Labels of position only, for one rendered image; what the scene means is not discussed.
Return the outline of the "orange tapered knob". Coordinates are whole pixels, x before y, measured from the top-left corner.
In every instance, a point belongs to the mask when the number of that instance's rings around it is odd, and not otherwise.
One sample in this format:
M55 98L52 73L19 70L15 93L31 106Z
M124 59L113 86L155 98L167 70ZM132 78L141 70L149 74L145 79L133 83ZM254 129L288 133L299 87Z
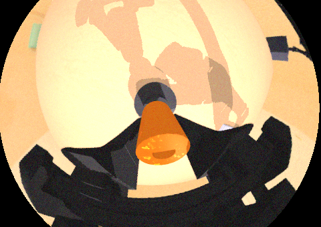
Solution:
M168 165L189 149L190 141L169 106L160 101L147 104L139 126L137 158L149 165Z

